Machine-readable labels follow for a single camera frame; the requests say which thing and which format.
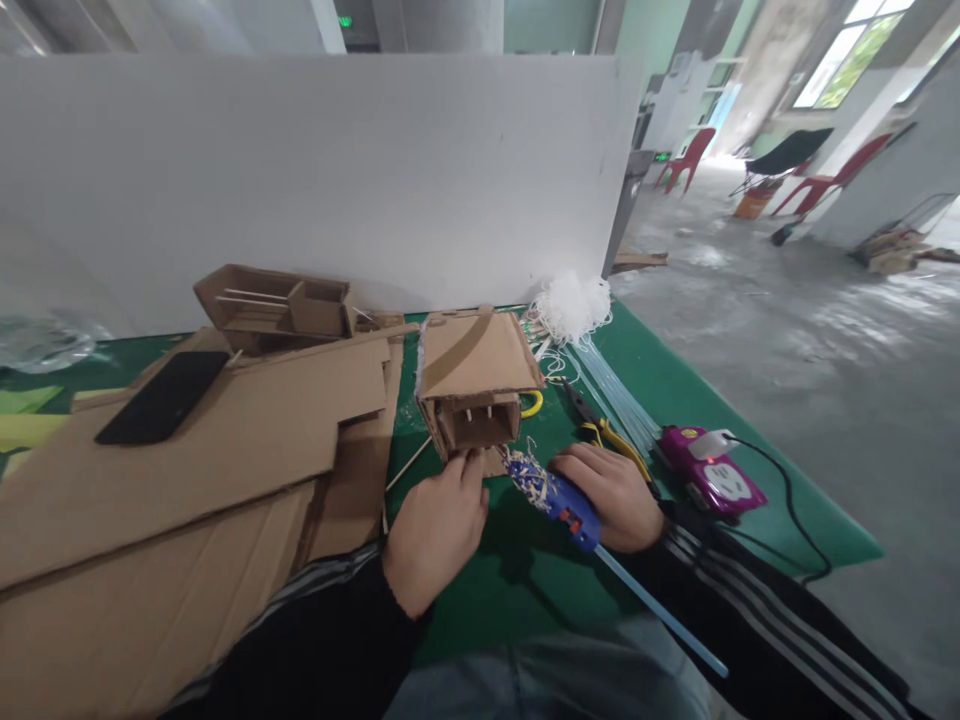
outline blue glue gun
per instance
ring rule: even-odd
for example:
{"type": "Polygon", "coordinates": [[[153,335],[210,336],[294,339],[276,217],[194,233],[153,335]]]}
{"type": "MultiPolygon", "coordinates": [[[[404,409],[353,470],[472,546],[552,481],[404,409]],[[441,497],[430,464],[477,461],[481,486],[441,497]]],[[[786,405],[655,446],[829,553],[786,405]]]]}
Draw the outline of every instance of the blue glue gun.
{"type": "Polygon", "coordinates": [[[572,535],[574,544],[584,553],[595,553],[654,614],[663,621],[687,646],[699,655],[720,677],[729,671],[703,643],[697,640],[669,610],[628,573],[617,560],[600,545],[600,521],[593,504],[576,485],[545,470],[532,455],[507,450],[503,466],[530,504],[551,520],[562,522],[572,535]]]}
{"type": "Polygon", "coordinates": [[[530,504],[551,520],[562,522],[578,548],[584,553],[596,549],[600,542],[600,521],[593,505],[576,485],[517,451],[508,452],[503,464],[513,484],[530,504]]]}

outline yellow-handled pliers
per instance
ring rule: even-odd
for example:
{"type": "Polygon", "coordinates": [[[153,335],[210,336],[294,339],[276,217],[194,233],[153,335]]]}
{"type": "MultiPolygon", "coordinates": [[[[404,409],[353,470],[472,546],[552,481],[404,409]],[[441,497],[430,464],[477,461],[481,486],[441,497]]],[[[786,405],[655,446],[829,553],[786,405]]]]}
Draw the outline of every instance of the yellow-handled pliers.
{"type": "Polygon", "coordinates": [[[616,431],[614,431],[614,429],[610,426],[609,420],[597,415],[587,401],[583,399],[583,396],[574,390],[570,383],[568,383],[566,380],[563,381],[563,387],[566,389],[567,396],[577,408],[577,412],[580,413],[580,417],[583,419],[583,424],[580,425],[580,427],[586,429],[590,433],[590,444],[596,445],[597,447],[603,447],[603,441],[606,440],[608,443],[613,445],[614,449],[618,453],[632,460],[633,464],[636,465],[637,469],[640,471],[640,475],[649,484],[650,492],[657,500],[659,500],[660,488],[658,488],[657,484],[653,481],[653,476],[650,474],[650,469],[643,461],[643,458],[640,457],[640,453],[636,451],[633,445],[628,443],[626,440],[620,437],[616,431]]]}

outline right hand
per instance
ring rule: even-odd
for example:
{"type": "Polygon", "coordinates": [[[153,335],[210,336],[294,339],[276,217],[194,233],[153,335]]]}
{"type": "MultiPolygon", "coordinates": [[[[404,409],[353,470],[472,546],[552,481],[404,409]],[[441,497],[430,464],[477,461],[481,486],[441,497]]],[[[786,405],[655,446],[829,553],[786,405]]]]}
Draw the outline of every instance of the right hand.
{"type": "Polygon", "coordinates": [[[588,443],[571,445],[547,468],[590,498],[600,519],[600,542],[622,553],[656,543],[665,518],[632,460],[588,443]]]}

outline black sleeve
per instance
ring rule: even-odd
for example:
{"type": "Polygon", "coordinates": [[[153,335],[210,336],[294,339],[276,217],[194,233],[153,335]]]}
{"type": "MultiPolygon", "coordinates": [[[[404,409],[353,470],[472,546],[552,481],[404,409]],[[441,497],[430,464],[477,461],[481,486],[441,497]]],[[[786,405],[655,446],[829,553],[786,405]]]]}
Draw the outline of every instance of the black sleeve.
{"type": "Polygon", "coordinates": [[[622,564],[723,662],[700,671],[746,718],[921,718],[907,684],[826,605],[693,510],[622,564]]]}
{"type": "Polygon", "coordinates": [[[379,718],[429,622],[414,622],[383,576],[380,548],[310,563],[217,665],[162,717],[379,718]]]}

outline black phone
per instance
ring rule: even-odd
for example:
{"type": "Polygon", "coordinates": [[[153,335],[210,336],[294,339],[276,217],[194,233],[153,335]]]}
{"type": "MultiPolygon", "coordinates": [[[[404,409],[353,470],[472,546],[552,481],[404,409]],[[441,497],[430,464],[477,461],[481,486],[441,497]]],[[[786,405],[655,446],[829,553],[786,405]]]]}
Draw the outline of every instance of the black phone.
{"type": "Polygon", "coordinates": [[[177,353],[94,440],[100,445],[163,442],[200,402],[229,359],[225,352],[177,353]]]}

